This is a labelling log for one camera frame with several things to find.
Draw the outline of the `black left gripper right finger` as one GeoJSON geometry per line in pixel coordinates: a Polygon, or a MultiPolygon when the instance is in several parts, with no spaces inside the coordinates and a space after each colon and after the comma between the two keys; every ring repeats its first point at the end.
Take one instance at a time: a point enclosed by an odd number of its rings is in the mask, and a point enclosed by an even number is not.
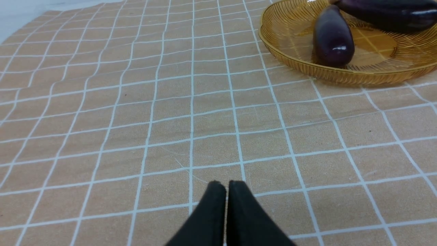
{"type": "Polygon", "coordinates": [[[228,246],[295,246],[268,216],[244,181],[228,184],[228,246]]]}

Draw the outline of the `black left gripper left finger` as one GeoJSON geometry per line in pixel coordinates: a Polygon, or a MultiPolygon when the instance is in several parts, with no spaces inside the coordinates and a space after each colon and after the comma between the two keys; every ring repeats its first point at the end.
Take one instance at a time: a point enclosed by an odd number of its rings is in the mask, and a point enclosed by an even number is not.
{"type": "Polygon", "coordinates": [[[167,246],[222,246],[226,189],[219,181],[207,185],[201,200],[167,246]]]}

